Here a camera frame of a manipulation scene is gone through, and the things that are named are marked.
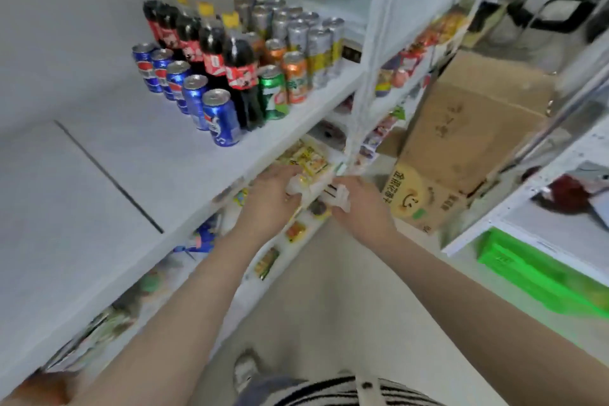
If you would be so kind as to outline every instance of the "cardboard box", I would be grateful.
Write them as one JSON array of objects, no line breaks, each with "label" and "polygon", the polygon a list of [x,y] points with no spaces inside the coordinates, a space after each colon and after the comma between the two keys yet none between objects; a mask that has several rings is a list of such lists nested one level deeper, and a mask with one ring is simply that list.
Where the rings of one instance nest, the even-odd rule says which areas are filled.
[{"label": "cardboard box", "polygon": [[460,51],[431,87],[400,159],[472,194],[544,126],[553,94],[542,71]]},{"label": "cardboard box", "polygon": [[383,188],[383,200],[394,217],[428,234],[467,206],[466,196],[424,177],[401,159]]}]

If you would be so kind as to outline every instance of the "tiled floor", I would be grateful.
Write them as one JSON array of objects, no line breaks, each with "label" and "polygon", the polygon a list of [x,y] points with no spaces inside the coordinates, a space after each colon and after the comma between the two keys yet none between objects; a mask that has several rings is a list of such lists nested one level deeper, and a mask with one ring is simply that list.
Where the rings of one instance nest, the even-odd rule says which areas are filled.
[{"label": "tiled floor", "polygon": [[253,346],[278,372],[372,372],[447,405],[506,404],[410,290],[330,220],[218,351],[191,405],[229,406],[232,364]]}]

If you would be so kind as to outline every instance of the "person's right hand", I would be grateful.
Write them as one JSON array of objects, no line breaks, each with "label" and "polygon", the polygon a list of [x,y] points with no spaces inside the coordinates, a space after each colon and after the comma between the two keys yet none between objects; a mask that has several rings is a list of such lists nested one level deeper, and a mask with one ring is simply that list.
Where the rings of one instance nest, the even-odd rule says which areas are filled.
[{"label": "person's right hand", "polygon": [[337,177],[332,184],[349,190],[350,212],[334,206],[332,215],[355,239],[373,252],[393,240],[398,231],[377,187],[356,176]]}]

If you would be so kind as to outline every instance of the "cardboard box flap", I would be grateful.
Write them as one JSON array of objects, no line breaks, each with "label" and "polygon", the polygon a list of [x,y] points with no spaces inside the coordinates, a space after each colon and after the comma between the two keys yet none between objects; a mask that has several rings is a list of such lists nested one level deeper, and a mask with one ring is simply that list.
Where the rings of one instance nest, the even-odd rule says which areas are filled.
[{"label": "cardboard box flap", "polygon": [[497,102],[464,88],[437,82],[400,161],[461,194],[473,193],[525,135],[539,130],[545,118],[518,106]]},{"label": "cardboard box flap", "polygon": [[553,77],[541,70],[468,51],[458,52],[438,82],[522,106],[540,115],[546,115],[548,102],[555,94]]}]

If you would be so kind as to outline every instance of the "green plastic basket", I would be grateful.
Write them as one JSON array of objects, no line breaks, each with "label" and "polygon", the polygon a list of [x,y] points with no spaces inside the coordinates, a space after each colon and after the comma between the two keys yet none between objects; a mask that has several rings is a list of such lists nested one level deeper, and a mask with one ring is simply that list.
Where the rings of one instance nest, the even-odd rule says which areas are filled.
[{"label": "green plastic basket", "polygon": [[609,318],[609,288],[497,228],[484,239],[478,262],[547,309]]}]

